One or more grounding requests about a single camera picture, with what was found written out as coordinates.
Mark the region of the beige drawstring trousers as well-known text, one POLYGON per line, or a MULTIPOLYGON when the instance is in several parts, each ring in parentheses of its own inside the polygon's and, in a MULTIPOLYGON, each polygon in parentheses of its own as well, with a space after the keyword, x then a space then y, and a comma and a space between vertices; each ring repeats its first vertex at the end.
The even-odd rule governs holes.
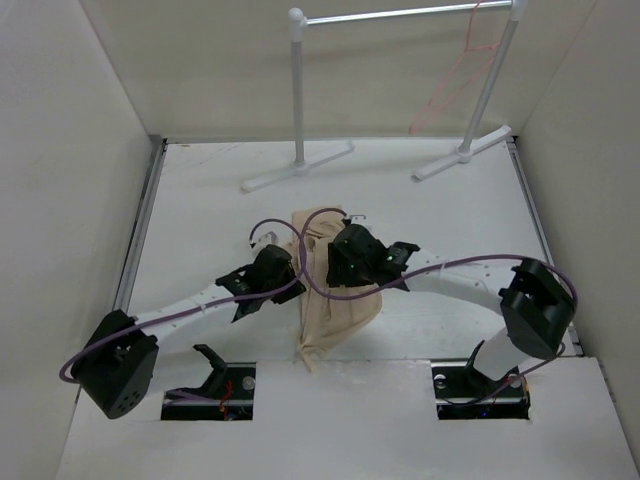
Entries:
POLYGON ((299 271, 304 264, 311 279, 319 290, 309 286, 306 277, 301 281, 306 287, 302 295, 296 351, 307 370, 313 372, 316 361, 331 349, 341 344, 353 334, 367 326, 382 309, 382 295, 376 293, 352 301, 338 301, 325 298, 320 292, 335 296, 352 296, 368 291, 365 287, 332 288, 326 282, 329 269, 328 246, 345 225, 342 215, 337 212, 313 214, 315 209, 298 210, 292 213, 291 223, 303 234, 303 239, 292 237, 285 249, 292 255, 294 270, 299 271), (307 251, 306 261, 299 257, 299 245, 307 251))

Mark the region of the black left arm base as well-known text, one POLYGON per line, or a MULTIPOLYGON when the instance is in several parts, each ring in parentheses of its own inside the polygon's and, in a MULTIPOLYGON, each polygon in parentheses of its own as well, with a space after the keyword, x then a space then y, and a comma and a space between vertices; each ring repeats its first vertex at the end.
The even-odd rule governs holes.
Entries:
POLYGON ((193 387, 180 386, 164 395, 162 421, 251 421, 254 415, 257 365, 228 363, 206 344, 196 344, 197 359, 207 376, 193 387))

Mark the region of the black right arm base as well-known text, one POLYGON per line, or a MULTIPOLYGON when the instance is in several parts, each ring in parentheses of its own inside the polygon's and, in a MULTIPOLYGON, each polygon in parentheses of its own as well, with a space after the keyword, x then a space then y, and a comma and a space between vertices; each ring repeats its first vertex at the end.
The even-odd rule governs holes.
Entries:
POLYGON ((472 366, 483 341, 467 360, 431 364, 439 420, 528 420, 531 406, 526 381, 514 367, 492 380, 472 366))

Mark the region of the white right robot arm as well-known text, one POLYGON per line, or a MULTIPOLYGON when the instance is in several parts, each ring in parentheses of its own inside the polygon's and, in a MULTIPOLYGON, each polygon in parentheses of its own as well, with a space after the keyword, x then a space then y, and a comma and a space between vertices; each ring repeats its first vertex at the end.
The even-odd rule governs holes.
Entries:
POLYGON ((448 260, 416 244, 389 246, 362 225, 346 226, 328 245, 329 287, 397 288, 427 292, 483 307, 503 328, 482 341, 464 370, 464 384, 483 396, 528 359, 557 356, 578 301, 568 281, 546 263, 513 256, 515 266, 493 266, 492 256, 448 260))

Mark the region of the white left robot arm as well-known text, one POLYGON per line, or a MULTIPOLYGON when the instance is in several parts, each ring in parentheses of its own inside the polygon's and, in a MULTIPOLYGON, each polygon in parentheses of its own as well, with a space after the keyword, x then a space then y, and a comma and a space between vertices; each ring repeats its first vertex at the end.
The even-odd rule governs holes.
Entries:
POLYGON ((136 316, 121 309, 107 314, 73 361, 71 377, 110 420, 158 392, 214 398, 223 390, 227 364, 200 337, 304 291, 291 255, 268 245, 252 263, 184 300, 136 316))

